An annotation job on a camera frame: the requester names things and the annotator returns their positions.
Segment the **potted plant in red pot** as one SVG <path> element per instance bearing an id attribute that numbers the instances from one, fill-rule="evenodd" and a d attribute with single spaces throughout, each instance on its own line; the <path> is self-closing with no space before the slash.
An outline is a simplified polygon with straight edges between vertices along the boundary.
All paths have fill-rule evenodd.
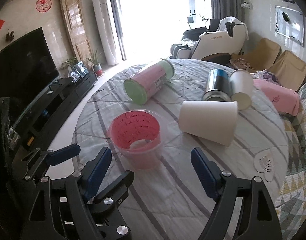
<path id="1" fill-rule="evenodd" d="M 93 65 L 92 68 L 96 73 L 97 77 L 102 76 L 103 70 L 101 68 L 101 62 L 99 61 L 99 58 L 97 56 L 97 50 L 90 50 L 90 54 L 87 57 L 87 60 Z"/>

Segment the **pink towel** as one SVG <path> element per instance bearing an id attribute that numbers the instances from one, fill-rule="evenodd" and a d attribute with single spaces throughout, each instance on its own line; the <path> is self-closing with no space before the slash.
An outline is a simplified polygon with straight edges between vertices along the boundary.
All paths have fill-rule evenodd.
<path id="1" fill-rule="evenodd" d="M 291 89 L 261 79 L 254 79 L 255 87 L 273 103 L 278 112 L 296 116 L 299 111 L 299 96 Z"/>

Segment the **pink plastic cup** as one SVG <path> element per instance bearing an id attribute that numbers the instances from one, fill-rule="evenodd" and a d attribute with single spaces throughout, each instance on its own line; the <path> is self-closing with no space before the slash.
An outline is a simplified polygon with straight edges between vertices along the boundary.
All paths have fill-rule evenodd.
<path id="1" fill-rule="evenodd" d="M 107 132 L 114 146 L 137 170 L 160 164 L 167 133 L 166 119 L 147 109 L 135 109 L 115 117 Z"/>

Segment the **black television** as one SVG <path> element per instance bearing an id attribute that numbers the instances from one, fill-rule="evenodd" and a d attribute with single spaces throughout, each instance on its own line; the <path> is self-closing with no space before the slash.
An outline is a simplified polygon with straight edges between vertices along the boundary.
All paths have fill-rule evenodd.
<path id="1" fill-rule="evenodd" d="M 0 51 L 0 98 L 10 98 L 12 125 L 58 76 L 42 28 L 25 34 Z"/>

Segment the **quilted triangle pattern sofa cover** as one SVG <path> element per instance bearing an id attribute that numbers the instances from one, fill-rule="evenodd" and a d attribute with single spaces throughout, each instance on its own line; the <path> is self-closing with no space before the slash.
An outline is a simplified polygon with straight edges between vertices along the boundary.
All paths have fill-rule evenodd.
<path id="1" fill-rule="evenodd" d="M 306 220 L 306 83 L 298 95 L 298 114 L 282 117 L 289 145 L 289 163 L 274 205 L 283 239 L 292 239 Z"/>

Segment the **tan sofa cushion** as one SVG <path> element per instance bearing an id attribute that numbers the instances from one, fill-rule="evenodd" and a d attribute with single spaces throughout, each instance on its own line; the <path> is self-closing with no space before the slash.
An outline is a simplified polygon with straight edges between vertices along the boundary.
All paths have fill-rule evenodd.
<path id="1" fill-rule="evenodd" d="M 306 63 L 285 50 L 267 71 L 276 76 L 281 86 L 297 91 L 306 77 Z"/>
<path id="2" fill-rule="evenodd" d="M 269 69 L 280 54 L 281 47 L 268 38 L 262 38 L 249 53 L 232 54 L 230 63 L 234 68 L 244 69 L 250 73 Z"/>

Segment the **blue and black can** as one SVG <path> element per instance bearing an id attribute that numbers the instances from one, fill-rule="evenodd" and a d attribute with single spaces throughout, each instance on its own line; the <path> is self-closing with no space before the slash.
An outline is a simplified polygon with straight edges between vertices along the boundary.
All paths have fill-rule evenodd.
<path id="1" fill-rule="evenodd" d="M 203 101 L 231 102 L 228 74 L 221 69 L 213 69 L 208 74 Z"/>

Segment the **grey striped tablecloth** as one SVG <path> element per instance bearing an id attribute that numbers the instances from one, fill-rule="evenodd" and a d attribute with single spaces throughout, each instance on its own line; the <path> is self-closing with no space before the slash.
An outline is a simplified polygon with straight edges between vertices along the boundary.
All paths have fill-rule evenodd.
<path id="1" fill-rule="evenodd" d="M 172 64 L 173 78 L 145 104 L 168 128 L 162 158 L 152 170 L 135 172 L 129 195 L 119 208 L 133 239 L 199 237 L 214 202 L 205 194 L 191 165 L 190 152 L 195 147 L 239 178 L 260 176 L 272 199 L 278 197 L 286 176 L 289 146 L 284 124 L 261 90 L 253 90 L 252 105 L 239 113 L 234 140 L 225 147 L 178 128 L 182 102 L 203 96 L 208 73 L 217 65 L 199 60 L 173 60 Z M 75 127 L 72 141 L 81 148 L 73 160 L 75 169 L 81 170 L 103 147 L 112 150 L 102 187 L 132 169 L 107 132 L 116 116 L 138 108 L 126 96 L 124 81 L 139 70 L 139 65 L 130 67 L 101 86 L 86 103 Z"/>

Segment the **red round wall decoration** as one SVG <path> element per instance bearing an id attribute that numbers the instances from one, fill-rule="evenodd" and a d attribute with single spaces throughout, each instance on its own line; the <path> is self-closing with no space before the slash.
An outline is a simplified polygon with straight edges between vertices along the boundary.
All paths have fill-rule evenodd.
<path id="1" fill-rule="evenodd" d="M 51 9 L 52 0 L 37 0 L 36 2 L 36 10 L 38 12 L 44 13 Z"/>

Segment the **black tv cabinet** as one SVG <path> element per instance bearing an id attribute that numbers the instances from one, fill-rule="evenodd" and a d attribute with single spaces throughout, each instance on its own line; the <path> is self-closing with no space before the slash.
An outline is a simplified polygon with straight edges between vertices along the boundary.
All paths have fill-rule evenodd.
<path id="1" fill-rule="evenodd" d="M 30 151 L 36 147 L 46 150 L 69 115 L 97 82 L 95 72 L 86 74 L 77 82 L 59 79 L 41 93 L 13 125 L 19 135 L 11 147 L 13 153 L 20 147 Z"/>

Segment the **small green potted plant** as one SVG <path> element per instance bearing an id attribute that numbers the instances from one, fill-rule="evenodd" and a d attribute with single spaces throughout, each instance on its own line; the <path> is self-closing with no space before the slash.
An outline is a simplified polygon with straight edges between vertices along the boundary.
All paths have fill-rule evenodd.
<path id="1" fill-rule="evenodd" d="M 69 59 L 66 59 L 61 66 L 59 67 L 59 71 L 61 72 L 67 72 L 71 71 L 75 68 L 75 65 L 78 63 L 76 57 L 70 57 Z"/>

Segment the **photo frame on cabinet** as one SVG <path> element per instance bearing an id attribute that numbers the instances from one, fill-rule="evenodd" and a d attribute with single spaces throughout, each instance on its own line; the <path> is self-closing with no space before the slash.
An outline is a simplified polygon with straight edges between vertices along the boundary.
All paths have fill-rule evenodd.
<path id="1" fill-rule="evenodd" d="M 82 78 L 85 77 L 89 73 L 89 70 L 87 69 L 87 67 L 84 65 L 82 61 L 75 64 L 75 69 L 79 72 L 80 77 Z"/>

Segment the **white paper cup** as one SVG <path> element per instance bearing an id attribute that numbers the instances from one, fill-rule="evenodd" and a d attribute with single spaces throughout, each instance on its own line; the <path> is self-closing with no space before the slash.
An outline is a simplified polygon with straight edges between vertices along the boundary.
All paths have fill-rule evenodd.
<path id="1" fill-rule="evenodd" d="M 183 132 L 229 146 L 234 138 L 237 119 L 237 102 L 184 101 L 178 125 Z"/>
<path id="2" fill-rule="evenodd" d="M 229 77 L 231 99 L 236 101 L 238 109 L 243 111 L 252 105 L 253 77 L 246 70 L 235 70 Z"/>

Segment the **white massage chair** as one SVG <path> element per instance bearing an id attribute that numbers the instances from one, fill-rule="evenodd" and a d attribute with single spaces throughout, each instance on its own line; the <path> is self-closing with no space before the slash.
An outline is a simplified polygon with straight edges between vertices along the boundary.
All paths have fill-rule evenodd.
<path id="1" fill-rule="evenodd" d="M 212 18 L 209 27 L 186 30 L 170 48 L 171 59 L 203 60 L 220 54 L 238 54 L 249 39 L 247 25 L 233 16 Z"/>

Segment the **wall whiteboard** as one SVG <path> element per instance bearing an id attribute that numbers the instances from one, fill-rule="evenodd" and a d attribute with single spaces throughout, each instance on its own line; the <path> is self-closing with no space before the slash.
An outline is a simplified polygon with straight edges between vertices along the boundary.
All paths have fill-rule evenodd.
<path id="1" fill-rule="evenodd" d="M 275 6 L 275 32 L 303 47 L 303 13 L 295 9 Z"/>

